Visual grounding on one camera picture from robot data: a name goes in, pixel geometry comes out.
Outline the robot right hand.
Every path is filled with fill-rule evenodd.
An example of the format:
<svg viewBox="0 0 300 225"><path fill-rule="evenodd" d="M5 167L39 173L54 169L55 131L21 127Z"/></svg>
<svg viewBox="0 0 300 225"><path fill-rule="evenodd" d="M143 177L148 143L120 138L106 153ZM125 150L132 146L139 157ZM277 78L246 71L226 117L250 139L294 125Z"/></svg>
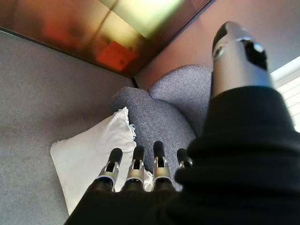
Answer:
<svg viewBox="0 0 300 225"><path fill-rule="evenodd" d="M300 134L273 87L264 48L228 21L212 45L213 71L202 136L177 152L169 176L155 142L153 190L132 175L113 192L121 150L87 188L68 225L297 225Z"/></svg>

